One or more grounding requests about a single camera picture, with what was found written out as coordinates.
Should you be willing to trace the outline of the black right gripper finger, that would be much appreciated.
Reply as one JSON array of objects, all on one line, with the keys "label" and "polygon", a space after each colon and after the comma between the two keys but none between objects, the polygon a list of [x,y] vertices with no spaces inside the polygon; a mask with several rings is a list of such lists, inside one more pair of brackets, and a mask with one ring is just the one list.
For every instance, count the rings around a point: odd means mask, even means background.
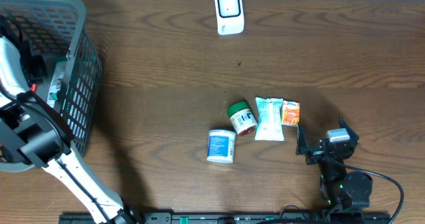
[{"label": "black right gripper finger", "polygon": [[315,155],[316,152],[322,151],[320,146],[308,146],[300,124],[298,124],[297,130],[296,155]]},{"label": "black right gripper finger", "polygon": [[347,133],[350,137],[350,140],[352,142],[358,142],[359,141],[359,136],[348,126],[346,121],[344,121],[344,119],[341,116],[339,117],[339,127],[346,129],[346,131],[347,131]]}]

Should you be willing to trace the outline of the green white wipes pack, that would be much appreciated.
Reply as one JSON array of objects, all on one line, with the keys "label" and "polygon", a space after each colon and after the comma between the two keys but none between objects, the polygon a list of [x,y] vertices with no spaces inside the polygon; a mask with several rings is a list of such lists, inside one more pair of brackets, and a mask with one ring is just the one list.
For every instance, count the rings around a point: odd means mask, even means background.
[{"label": "green white wipes pack", "polygon": [[282,98],[255,99],[258,109],[258,126],[256,129],[256,141],[284,141],[282,129],[281,108]]}]

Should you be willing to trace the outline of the orange Kleenex tissue pack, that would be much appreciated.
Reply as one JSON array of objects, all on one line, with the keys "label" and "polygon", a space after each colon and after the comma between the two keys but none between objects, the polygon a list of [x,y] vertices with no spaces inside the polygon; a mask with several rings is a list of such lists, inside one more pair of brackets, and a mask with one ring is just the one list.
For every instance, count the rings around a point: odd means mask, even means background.
[{"label": "orange Kleenex tissue pack", "polygon": [[300,104],[285,100],[282,106],[282,124],[285,126],[297,126],[300,119]]}]

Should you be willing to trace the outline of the green lid jar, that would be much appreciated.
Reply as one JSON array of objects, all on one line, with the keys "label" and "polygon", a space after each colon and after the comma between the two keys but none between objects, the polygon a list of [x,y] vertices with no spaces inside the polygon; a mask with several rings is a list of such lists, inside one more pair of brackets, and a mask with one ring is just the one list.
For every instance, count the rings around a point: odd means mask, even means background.
[{"label": "green lid jar", "polygon": [[238,136],[249,134],[255,131],[258,126],[249,105],[245,101],[233,104],[226,112]]}]

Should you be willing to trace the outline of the white round tub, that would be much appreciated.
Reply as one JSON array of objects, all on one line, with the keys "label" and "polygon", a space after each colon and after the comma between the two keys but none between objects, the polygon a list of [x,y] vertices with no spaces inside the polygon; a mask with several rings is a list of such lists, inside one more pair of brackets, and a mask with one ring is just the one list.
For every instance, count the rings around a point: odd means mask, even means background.
[{"label": "white round tub", "polygon": [[210,130],[207,161],[231,164],[234,161],[236,133],[229,130]]}]

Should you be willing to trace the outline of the red snack package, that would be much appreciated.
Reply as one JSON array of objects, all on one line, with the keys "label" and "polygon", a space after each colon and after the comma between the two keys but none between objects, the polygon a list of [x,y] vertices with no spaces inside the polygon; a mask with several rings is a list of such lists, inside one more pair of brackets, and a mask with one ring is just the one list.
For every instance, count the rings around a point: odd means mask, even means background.
[{"label": "red snack package", "polygon": [[32,84],[31,87],[30,87],[30,90],[32,92],[36,92],[37,91],[37,85],[36,84]]}]

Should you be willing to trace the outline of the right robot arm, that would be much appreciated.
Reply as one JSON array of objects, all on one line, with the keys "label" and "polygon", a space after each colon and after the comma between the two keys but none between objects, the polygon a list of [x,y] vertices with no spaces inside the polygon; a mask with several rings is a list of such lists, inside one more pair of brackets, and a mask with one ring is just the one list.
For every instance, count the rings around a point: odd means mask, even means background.
[{"label": "right robot arm", "polygon": [[309,146],[301,126],[297,127],[297,155],[304,155],[307,165],[317,164],[321,172],[320,189],[329,207],[322,211],[326,218],[334,213],[360,213],[370,205],[372,177],[361,171],[347,171],[343,163],[358,144],[358,135],[339,118],[339,128],[329,130],[318,146]]}]

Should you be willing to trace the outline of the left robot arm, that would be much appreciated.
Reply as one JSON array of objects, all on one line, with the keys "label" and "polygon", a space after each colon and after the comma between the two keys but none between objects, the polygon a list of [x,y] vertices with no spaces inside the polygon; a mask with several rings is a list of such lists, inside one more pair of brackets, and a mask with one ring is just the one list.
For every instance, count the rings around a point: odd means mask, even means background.
[{"label": "left robot arm", "polygon": [[61,181],[95,223],[144,223],[83,160],[102,66],[87,38],[48,74],[32,43],[1,35],[1,171],[41,168]]}]

